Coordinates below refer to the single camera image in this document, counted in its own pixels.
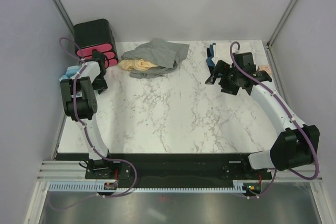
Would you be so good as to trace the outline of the grey t shirt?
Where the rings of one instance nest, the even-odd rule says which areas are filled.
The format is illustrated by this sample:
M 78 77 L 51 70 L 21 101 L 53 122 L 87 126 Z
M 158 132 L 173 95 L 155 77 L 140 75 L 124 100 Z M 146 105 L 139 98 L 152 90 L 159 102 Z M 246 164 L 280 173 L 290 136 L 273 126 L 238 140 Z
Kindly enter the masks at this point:
M 151 79 L 161 77 L 177 69 L 178 65 L 187 58 L 189 47 L 188 44 L 168 42 L 156 38 L 125 52 L 121 61 L 143 59 L 157 65 L 157 67 L 147 71 L 128 71 L 132 78 Z

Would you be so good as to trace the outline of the yellow t shirt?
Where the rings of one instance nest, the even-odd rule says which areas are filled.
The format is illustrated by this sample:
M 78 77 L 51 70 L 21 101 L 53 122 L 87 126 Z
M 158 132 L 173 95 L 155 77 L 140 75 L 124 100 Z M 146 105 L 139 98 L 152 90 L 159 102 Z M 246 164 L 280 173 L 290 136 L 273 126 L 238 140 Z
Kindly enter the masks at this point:
M 133 59 L 133 60 L 122 60 L 118 64 L 119 68 L 126 71 L 147 71 L 151 68 L 158 67 L 156 64 L 153 64 L 149 61 L 143 59 Z

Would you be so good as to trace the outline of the light blue headphones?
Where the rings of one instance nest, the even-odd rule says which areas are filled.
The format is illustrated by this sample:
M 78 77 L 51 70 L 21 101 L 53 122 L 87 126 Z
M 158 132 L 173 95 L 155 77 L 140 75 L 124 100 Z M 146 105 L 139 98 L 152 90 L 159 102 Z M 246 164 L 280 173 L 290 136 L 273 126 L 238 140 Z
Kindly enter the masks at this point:
M 80 70 L 80 66 L 70 66 L 67 68 L 65 74 L 59 78 L 59 81 L 70 79 L 76 75 L 76 73 Z

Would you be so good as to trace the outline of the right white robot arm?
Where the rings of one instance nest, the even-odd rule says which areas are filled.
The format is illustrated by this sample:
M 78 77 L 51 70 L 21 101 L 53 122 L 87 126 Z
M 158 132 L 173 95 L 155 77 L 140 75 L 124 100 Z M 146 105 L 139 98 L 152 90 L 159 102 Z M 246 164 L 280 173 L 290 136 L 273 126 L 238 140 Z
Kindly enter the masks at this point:
M 240 89 L 245 90 L 262 107 L 277 133 L 270 150 L 249 154 L 248 161 L 240 166 L 241 174 L 251 179 L 260 169 L 283 171 L 314 163 L 320 137 L 318 128 L 296 117 L 277 94 L 271 76 L 256 68 L 252 53 L 235 54 L 234 59 L 231 64 L 219 60 L 205 83 L 214 84 L 220 78 L 223 93 L 237 95 Z

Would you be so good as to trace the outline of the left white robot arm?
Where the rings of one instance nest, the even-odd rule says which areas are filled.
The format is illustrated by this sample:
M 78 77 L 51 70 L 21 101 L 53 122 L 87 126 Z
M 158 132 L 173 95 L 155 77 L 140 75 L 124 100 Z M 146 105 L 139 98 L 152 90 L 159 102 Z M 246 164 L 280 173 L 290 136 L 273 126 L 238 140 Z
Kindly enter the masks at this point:
M 105 55 L 94 50 L 90 59 L 79 66 L 68 67 L 60 78 L 64 112 L 78 125 L 88 148 L 86 179 L 108 179 L 115 173 L 115 165 L 106 160 L 109 149 L 102 140 L 96 119 L 95 92 L 101 94 L 108 88 L 105 74 Z

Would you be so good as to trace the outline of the white blue folded t shirt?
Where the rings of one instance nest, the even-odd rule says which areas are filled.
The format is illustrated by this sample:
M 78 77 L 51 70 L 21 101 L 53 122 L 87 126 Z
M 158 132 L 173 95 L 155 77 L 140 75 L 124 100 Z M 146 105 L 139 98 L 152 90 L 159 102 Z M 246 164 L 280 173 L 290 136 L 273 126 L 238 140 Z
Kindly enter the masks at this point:
M 229 65 L 233 63 L 232 58 L 230 56 L 230 45 L 231 42 L 217 42 L 212 43 L 209 46 L 210 56 L 206 59 L 206 63 L 209 67 L 215 67 L 219 60 L 222 60 Z M 256 49 L 251 46 L 251 43 L 243 41 L 239 42 L 240 50 L 239 53 L 251 52 L 253 54 L 253 58 L 255 59 L 255 55 L 257 53 Z

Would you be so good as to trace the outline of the pink cube power strip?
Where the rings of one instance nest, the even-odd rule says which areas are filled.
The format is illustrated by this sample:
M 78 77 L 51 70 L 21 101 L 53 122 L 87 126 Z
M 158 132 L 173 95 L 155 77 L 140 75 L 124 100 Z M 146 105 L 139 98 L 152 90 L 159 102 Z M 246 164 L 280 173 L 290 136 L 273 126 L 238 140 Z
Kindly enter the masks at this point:
M 259 65 L 257 68 L 258 71 L 265 71 L 270 77 L 272 77 L 272 70 L 269 65 Z

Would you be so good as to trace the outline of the black pink drawer box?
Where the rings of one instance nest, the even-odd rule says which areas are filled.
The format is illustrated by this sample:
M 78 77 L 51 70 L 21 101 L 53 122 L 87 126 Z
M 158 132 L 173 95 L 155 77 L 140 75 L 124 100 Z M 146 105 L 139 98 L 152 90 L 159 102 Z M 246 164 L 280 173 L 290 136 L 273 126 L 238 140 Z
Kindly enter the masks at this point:
M 91 59 L 93 52 L 98 51 L 105 56 L 105 67 L 118 64 L 118 54 L 110 23 L 106 19 L 96 19 L 74 26 L 75 54 Z

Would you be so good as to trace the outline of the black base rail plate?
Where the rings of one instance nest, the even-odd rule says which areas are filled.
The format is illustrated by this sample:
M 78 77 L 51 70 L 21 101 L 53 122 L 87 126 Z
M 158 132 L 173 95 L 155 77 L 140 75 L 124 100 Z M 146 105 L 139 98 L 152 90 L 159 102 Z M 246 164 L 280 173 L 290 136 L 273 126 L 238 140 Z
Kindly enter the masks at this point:
M 85 153 L 57 154 L 57 161 L 76 161 L 86 166 Z M 266 169 L 253 170 L 247 153 L 146 154 L 113 153 L 110 158 L 127 163 L 110 164 L 108 179 L 116 179 L 121 187 L 211 187 L 230 186 L 235 180 L 270 180 Z

